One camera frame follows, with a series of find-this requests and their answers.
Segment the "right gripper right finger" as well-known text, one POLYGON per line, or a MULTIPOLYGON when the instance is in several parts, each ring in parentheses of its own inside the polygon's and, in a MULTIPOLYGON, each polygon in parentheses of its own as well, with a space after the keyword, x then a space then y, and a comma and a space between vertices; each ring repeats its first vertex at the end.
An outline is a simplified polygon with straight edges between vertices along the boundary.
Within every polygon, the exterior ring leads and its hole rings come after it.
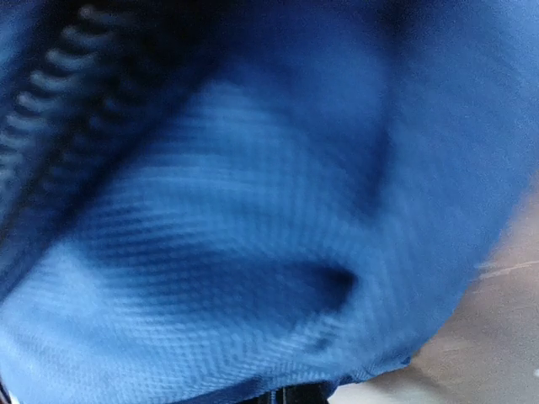
POLYGON ((333 387, 327 383, 292 385, 282 389, 283 404, 328 404, 333 387))

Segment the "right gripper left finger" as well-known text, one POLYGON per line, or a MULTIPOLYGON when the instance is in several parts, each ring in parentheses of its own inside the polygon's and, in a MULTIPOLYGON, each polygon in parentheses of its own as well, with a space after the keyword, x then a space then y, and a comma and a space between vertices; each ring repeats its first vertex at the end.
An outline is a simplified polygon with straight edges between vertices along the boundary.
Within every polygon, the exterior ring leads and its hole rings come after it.
POLYGON ((248 404, 277 404, 277 391, 268 391, 248 400, 248 404))

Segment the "navy blue student backpack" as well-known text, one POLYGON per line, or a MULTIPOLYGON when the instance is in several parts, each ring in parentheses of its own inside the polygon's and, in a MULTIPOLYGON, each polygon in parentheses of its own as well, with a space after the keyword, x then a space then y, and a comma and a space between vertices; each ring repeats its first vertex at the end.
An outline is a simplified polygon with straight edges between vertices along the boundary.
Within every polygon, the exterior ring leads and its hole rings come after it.
POLYGON ((404 368, 537 171, 535 1, 4 1, 1 400, 404 368))

